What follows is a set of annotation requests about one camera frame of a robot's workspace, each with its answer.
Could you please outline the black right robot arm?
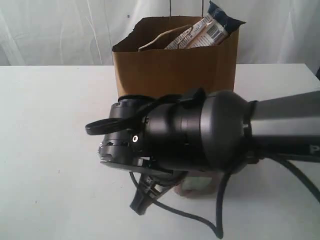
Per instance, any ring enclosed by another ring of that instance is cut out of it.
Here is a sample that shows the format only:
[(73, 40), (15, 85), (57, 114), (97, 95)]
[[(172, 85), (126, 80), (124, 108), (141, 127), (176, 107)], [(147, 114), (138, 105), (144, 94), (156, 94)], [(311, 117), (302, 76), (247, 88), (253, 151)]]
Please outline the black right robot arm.
[(102, 164), (140, 173), (131, 208), (147, 208), (187, 173), (239, 171), (277, 156), (320, 161), (320, 93), (246, 101), (231, 91), (123, 96), (99, 129)]

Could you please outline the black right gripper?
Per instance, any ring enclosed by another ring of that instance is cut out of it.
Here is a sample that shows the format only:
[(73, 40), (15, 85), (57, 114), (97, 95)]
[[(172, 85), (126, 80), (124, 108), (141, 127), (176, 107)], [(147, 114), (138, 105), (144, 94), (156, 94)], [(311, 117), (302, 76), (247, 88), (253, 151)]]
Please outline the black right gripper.
[(160, 185), (176, 185), (183, 180), (183, 172), (167, 170), (156, 165), (154, 161), (143, 158), (134, 158), (129, 163), (121, 162), (112, 156), (100, 157), (100, 163), (117, 170), (140, 173), (139, 181), (134, 176), (131, 180), (136, 188), (130, 208), (139, 216), (146, 213), (147, 208), (153, 204), (152, 199), (157, 200), (162, 196), (163, 188)]

